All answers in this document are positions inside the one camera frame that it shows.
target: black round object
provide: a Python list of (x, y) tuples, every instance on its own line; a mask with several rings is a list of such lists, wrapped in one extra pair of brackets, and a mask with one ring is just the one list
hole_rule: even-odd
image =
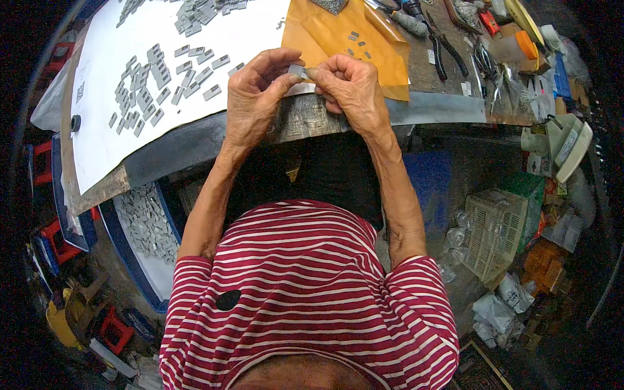
[(217, 298), (217, 301), (215, 302), (217, 309), (223, 311), (232, 310), (234, 306), (236, 306), (236, 304), (238, 303), (240, 295), (240, 290), (230, 290), (221, 294), (221, 296), (219, 296), (219, 298)]
[(80, 115), (74, 115), (72, 117), (72, 133), (80, 130)]

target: orange paper sheet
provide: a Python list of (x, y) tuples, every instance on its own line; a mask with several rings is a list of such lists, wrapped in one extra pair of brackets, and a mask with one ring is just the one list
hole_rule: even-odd
[[(353, 57), (372, 62), (378, 68), (384, 96), (409, 100), (409, 44), (363, 0), (350, 0), (337, 16), (309, 0), (291, 0), (284, 28), (282, 46), (301, 50), (307, 67), (334, 54), (349, 55), (347, 49), (351, 49)], [(352, 31), (359, 34), (357, 41), (348, 39)]]

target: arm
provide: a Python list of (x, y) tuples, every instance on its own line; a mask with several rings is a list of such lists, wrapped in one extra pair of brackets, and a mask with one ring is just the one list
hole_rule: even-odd
[(338, 54), (307, 74), (317, 85), (315, 92), (325, 97), (327, 109), (344, 112), (368, 145), (388, 220), (392, 269), (410, 256), (426, 255), (420, 204), (390, 126), (377, 68)]
[(230, 78), (225, 140), (188, 216), (178, 259), (214, 257), (234, 178), (271, 125), (282, 97), (301, 82), (286, 73), (290, 64), (305, 65), (300, 55), (287, 48), (265, 50)]

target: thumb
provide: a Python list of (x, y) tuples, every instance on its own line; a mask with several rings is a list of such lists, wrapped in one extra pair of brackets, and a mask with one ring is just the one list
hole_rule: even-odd
[(326, 71), (325, 69), (308, 68), (306, 73), (310, 80), (312, 80), (317, 86), (334, 96), (336, 96), (334, 92), (337, 92), (336, 87), (339, 86), (340, 83), (344, 82), (337, 78), (332, 72)]
[(286, 95), (294, 85), (299, 84), (303, 79), (296, 74), (285, 73), (275, 79), (265, 90), (265, 94), (272, 99), (279, 101)]

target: hand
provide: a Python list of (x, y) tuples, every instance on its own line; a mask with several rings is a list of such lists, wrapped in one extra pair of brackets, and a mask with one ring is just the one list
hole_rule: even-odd
[(285, 47), (265, 50), (230, 78), (224, 144), (249, 152), (260, 143), (282, 97), (302, 81), (286, 73), (290, 64), (305, 65), (300, 55)]
[(314, 91), (326, 99), (327, 109), (344, 112), (365, 139), (391, 131), (375, 65), (336, 54), (317, 68), (309, 68), (307, 74), (316, 84)]

